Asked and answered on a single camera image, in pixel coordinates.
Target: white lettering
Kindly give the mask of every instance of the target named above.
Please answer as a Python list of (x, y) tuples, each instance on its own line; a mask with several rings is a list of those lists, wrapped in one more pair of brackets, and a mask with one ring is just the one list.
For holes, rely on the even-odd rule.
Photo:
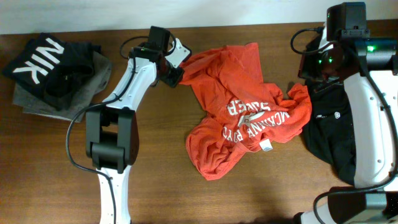
[(243, 137), (242, 137), (241, 131), (240, 130), (236, 130), (236, 133), (238, 134), (238, 135), (236, 135), (238, 141), (242, 141)]
[(274, 115), (272, 115), (270, 118), (267, 118), (267, 120), (270, 122), (271, 126), (275, 126), (275, 120), (274, 120)]
[(253, 132), (250, 130), (250, 128), (248, 128), (248, 134), (249, 134), (249, 138), (254, 137)]
[(266, 111), (271, 111), (271, 108), (266, 105), (268, 105), (268, 103), (261, 103), (261, 109)]
[(251, 106), (250, 103), (246, 103), (246, 106), (247, 106), (248, 108), (250, 108), (252, 111), (254, 111), (254, 108)]
[(260, 123), (261, 123), (262, 125), (264, 125), (264, 126), (271, 127), (271, 125), (269, 125), (269, 124), (267, 123), (267, 120), (266, 120), (266, 119), (265, 119), (264, 121), (260, 121)]
[(46, 60), (42, 59), (41, 57), (37, 56), (36, 54), (32, 55), (32, 59), (35, 60), (36, 62), (41, 63), (42, 65), (46, 66), (47, 68), (53, 70), (54, 66), (50, 63), (48, 63)]
[(227, 131), (226, 127), (223, 127), (223, 136), (224, 136), (224, 138), (226, 138), (226, 131)]
[(281, 124), (282, 124), (282, 120), (280, 119), (280, 114), (279, 114), (279, 113), (276, 113), (274, 116), (275, 116), (275, 119), (276, 119), (276, 116), (278, 116), (278, 119), (279, 119), (279, 122), (276, 123), (276, 124), (277, 124), (277, 125), (281, 125)]
[[(242, 101), (241, 100), (235, 100), (236, 104), (238, 104), (240, 102), (242, 102)], [(238, 104), (238, 107), (239, 107), (239, 113), (243, 113), (244, 111), (246, 111), (246, 105), (244, 103)]]
[(55, 52), (57, 54), (62, 54), (63, 53), (63, 47), (59, 45), (58, 43), (54, 42), (52, 39), (47, 38), (46, 41), (50, 44), (52, 44), (56, 49), (52, 49), (50, 47), (37, 47), (36, 50), (40, 52), (42, 55), (46, 56), (48, 59), (50, 59), (52, 62), (58, 64), (60, 61), (56, 59), (53, 55), (51, 55), (49, 52)]
[(260, 125), (263, 130), (266, 128), (264, 125), (261, 124), (261, 122), (257, 122), (257, 124)]
[(238, 142), (238, 140), (236, 139), (237, 135), (238, 135), (237, 133), (234, 133), (234, 142)]
[(257, 132), (257, 131), (259, 131), (259, 132), (262, 131), (262, 129), (261, 129), (261, 128), (259, 127), (259, 125), (256, 124), (256, 123), (251, 123), (250, 126), (251, 126), (251, 128), (254, 130), (254, 133), (255, 133), (256, 135), (258, 135), (258, 132)]
[(35, 84), (39, 84), (40, 83), (39, 79), (37, 78), (37, 72), (40, 72), (44, 76), (46, 76), (48, 74), (48, 72), (46, 70), (44, 70), (43, 68), (40, 68), (37, 65), (32, 64), (32, 62), (25, 62), (25, 64), (27, 64), (29, 67), (16, 68), (12, 72), (13, 73), (17, 73), (17, 72), (28, 72), (28, 71), (30, 71), (30, 75), (32, 76), (33, 82)]
[(286, 118), (289, 118), (289, 114), (286, 112), (280, 112), (280, 116), (282, 117), (282, 122), (285, 122), (285, 116)]
[(229, 114), (232, 115), (232, 116), (233, 116), (233, 115), (237, 115), (238, 112), (236, 111), (235, 102), (234, 102), (234, 101), (231, 101), (231, 103), (232, 103), (232, 106), (228, 106), (228, 105), (227, 105), (228, 112), (229, 112)]
[(258, 102), (252, 102), (251, 104), (252, 104), (253, 108), (254, 108), (256, 111), (259, 111), (258, 108), (260, 108), (260, 105), (259, 105)]
[(229, 140), (229, 141), (233, 141), (233, 139), (232, 139), (232, 131), (231, 130), (229, 130), (229, 135), (228, 135), (228, 138), (226, 138), (227, 140)]

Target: white graphic print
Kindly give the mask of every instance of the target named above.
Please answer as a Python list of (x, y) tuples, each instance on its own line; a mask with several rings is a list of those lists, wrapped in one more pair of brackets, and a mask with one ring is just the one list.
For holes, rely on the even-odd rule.
[(226, 140), (231, 142), (238, 142), (243, 140), (243, 136), (239, 130), (243, 125), (247, 126), (246, 132), (249, 138), (257, 136), (267, 127), (280, 126), (286, 119), (290, 118), (287, 112), (275, 112), (272, 116), (257, 122), (255, 119), (264, 115), (265, 111), (271, 111), (268, 103), (242, 103), (241, 100), (233, 100), (226, 106), (230, 115), (234, 116), (245, 111), (251, 112), (248, 115), (241, 115), (238, 121), (238, 128), (236, 131), (223, 127), (223, 136)]
[[(53, 55), (51, 55), (49, 52), (55, 52), (57, 54), (62, 54), (64, 48), (59, 45), (58, 43), (54, 42), (52, 39), (47, 38), (46, 41), (50, 44), (52, 44), (55, 49), (52, 49), (50, 47), (37, 47), (36, 51), (40, 52), (42, 55), (46, 56), (49, 60), (51, 60), (53, 63), (60, 63), (60, 61), (58, 59), (56, 59)], [(47, 68), (49, 68), (50, 70), (54, 69), (54, 66), (49, 63), (48, 61), (42, 59), (41, 57), (32, 54), (32, 59), (35, 60), (36, 62), (41, 63), (42, 65), (46, 66)], [(14, 69), (14, 71), (12, 71), (13, 73), (17, 73), (17, 72), (28, 72), (30, 71), (30, 75), (32, 77), (32, 80), (35, 84), (39, 84), (40, 81), (37, 78), (37, 72), (40, 72), (42, 75), (46, 76), (48, 74), (48, 71), (46, 71), (44, 68), (41, 68), (37, 65), (34, 65), (32, 62), (27, 61), (25, 62), (25, 64), (27, 64), (29, 67), (23, 67), (23, 68), (16, 68)]]

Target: wood grain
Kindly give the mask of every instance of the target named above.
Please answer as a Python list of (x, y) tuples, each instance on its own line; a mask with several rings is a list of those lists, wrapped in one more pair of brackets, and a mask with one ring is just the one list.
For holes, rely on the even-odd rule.
[[(223, 45), (258, 42), (265, 82), (286, 92), (297, 78), (300, 56), (289, 41), (296, 30), (320, 26), (258, 26), (171, 29), (194, 53)], [(398, 39), (398, 21), (371, 21), (372, 36)], [(109, 95), (126, 69), (120, 44), (148, 30), (113, 30), (54, 34), (65, 41), (102, 45), (113, 62), (110, 83), (94, 101)], [(1, 35), (3, 68), (37, 34)], [(301, 48), (313, 37), (296, 41)], [(100, 188), (93, 174), (74, 168), (65, 154), (68, 122), (22, 114), (12, 105), (14, 82), (0, 77), (0, 223), (99, 223)], [(297, 136), (273, 143), (269, 152), (246, 154), (225, 177), (206, 181), (185, 150), (185, 138), (205, 112), (189, 86), (171, 89), (160, 83), (147, 91), (137, 112), (140, 151), (129, 179), (129, 211), (134, 223), (252, 223), (290, 218), (311, 208), (313, 199), (344, 185), (331, 167), (311, 155)], [(85, 156), (85, 123), (71, 138), (72, 154)]]

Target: orange t-shirt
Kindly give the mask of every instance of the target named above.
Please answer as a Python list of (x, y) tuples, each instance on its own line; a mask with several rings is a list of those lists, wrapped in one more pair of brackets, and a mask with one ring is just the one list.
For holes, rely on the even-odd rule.
[(206, 180), (224, 176), (246, 152), (287, 142), (311, 115), (306, 86), (282, 91), (262, 80), (257, 43), (227, 46), (192, 56), (180, 84), (191, 85), (207, 117), (189, 134), (187, 151)]

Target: garment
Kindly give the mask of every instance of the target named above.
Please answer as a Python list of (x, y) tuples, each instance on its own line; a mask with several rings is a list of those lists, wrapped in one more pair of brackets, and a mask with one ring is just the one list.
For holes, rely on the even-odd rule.
[(321, 83), (307, 80), (312, 102), (310, 122), (303, 135), (307, 149), (319, 159), (331, 164), (338, 177), (354, 185), (356, 148), (353, 115), (342, 85), (333, 85), (314, 92)]
[(224, 176), (246, 152), (270, 149), (302, 131), (311, 114), (307, 87), (282, 91), (263, 83), (258, 45), (227, 46), (192, 56), (180, 84), (191, 85), (207, 117), (187, 137), (190, 159), (206, 180)]
[(42, 33), (2, 73), (57, 110), (68, 109), (72, 96), (94, 75), (94, 50), (100, 47)]
[[(52, 106), (31, 95), (28, 91), (16, 84), (12, 103), (24, 107), (23, 113), (39, 114), (52, 118), (72, 120), (84, 107), (88, 106), (93, 96), (104, 90), (112, 72), (112, 63), (105, 56), (93, 52), (95, 68), (94, 76), (89, 79), (72, 97), (72, 102), (67, 110), (56, 110)], [(82, 120), (84, 113), (77, 119)]]

